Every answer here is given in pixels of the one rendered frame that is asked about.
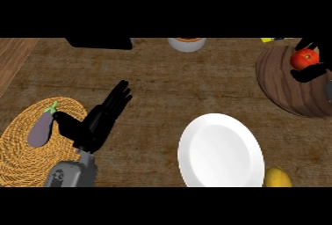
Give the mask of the purple eggplant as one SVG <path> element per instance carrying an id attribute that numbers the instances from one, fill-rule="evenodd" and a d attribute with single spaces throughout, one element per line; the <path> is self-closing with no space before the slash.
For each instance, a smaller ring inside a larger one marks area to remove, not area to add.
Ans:
<path id="1" fill-rule="evenodd" d="M 54 120 L 53 113 L 56 111 L 57 111 L 57 103 L 53 103 L 51 106 L 44 109 L 41 116 L 36 119 L 36 123 L 29 130 L 26 143 L 33 148 L 42 147 L 48 142 Z"/>

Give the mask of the woven tan round placemat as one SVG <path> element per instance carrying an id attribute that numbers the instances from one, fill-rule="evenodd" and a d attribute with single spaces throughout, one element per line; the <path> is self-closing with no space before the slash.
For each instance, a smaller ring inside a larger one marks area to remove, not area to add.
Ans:
<path id="1" fill-rule="evenodd" d="M 26 143 L 29 129 L 53 103 L 57 103 L 56 109 L 76 120 L 82 120 L 87 116 L 81 103 L 64 97 L 42 99 L 17 114 L 0 135 L 1 187 L 42 186 L 56 163 L 79 159 L 79 154 L 72 148 L 72 140 L 59 134 L 57 123 L 53 123 L 51 136 L 42 147 L 32 148 Z"/>

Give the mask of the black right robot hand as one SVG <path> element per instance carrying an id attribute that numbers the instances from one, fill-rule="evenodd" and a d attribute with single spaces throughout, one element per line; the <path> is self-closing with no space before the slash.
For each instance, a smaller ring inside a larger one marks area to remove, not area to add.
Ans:
<path id="1" fill-rule="evenodd" d="M 324 75 L 327 71 L 332 72 L 332 39 L 327 37 L 303 37 L 295 46 L 295 50 L 303 48 L 318 49 L 318 63 L 302 70 L 290 70 L 292 77 L 299 83 L 306 83 Z"/>

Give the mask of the brown wooden panel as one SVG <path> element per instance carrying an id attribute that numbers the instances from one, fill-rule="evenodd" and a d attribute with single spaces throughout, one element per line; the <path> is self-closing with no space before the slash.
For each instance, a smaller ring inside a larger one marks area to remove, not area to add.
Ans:
<path id="1" fill-rule="evenodd" d="M 11 83 L 38 38 L 0 38 L 0 97 Z"/>

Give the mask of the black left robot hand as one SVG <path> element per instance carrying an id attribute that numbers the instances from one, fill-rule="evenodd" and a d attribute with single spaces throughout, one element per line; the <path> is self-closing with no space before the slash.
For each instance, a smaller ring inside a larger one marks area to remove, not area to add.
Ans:
<path id="1" fill-rule="evenodd" d="M 94 153 L 101 148 L 113 123 L 131 98 L 128 82 L 122 80 L 113 87 L 103 103 L 92 107 L 82 121 L 78 121 L 64 112 L 53 113 L 53 119 L 59 124 L 59 134 L 72 140 L 75 149 Z"/>

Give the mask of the white cup with orange top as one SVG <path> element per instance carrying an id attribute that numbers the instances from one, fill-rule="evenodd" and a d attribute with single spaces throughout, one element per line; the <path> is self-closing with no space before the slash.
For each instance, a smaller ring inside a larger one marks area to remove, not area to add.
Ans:
<path id="1" fill-rule="evenodd" d="M 205 45 L 205 38 L 168 38 L 166 39 L 169 46 L 180 52 L 190 53 L 197 51 Z"/>

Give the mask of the white plate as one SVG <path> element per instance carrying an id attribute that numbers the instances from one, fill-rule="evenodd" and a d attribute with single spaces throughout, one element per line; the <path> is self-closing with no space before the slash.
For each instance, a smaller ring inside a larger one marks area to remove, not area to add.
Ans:
<path id="1" fill-rule="evenodd" d="M 196 117 L 178 140 L 177 162 L 187 187 L 261 187 L 264 160 L 250 130 L 228 115 Z"/>

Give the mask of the black appliance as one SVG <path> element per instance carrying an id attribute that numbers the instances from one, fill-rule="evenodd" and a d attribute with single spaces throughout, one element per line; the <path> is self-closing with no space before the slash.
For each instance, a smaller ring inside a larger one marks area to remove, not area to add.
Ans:
<path id="1" fill-rule="evenodd" d="M 73 47 L 131 50 L 129 38 L 66 38 Z"/>

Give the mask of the yellow fruit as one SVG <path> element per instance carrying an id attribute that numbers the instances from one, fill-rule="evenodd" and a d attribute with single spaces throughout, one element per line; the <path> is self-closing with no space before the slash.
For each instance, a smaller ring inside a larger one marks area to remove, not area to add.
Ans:
<path id="1" fill-rule="evenodd" d="M 280 167 L 271 167 L 264 176 L 265 187 L 290 187 L 292 181 Z"/>

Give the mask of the dark brown wooden bowl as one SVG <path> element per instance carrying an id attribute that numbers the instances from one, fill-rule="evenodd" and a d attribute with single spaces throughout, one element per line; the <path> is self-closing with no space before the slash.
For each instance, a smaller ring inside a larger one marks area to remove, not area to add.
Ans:
<path id="1" fill-rule="evenodd" d="M 289 113 L 306 118 L 332 117 L 332 102 L 326 96 L 332 72 L 308 83 L 296 82 L 290 75 L 293 52 L 293 47 L 275 46 L 261 53 L 255 62 L 258 85 L 267 98 Z"/>

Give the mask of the red tomato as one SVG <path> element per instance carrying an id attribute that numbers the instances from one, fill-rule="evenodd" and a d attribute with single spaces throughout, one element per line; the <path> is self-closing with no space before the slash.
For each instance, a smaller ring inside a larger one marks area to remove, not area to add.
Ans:
<path id="1" fill-rule="evenodd" d="M 308 66 L 318 64 L 318 54 L 315 50 L 296 50 L 290 56 L 290 65 L 295 70 L 301 71 Z"/>

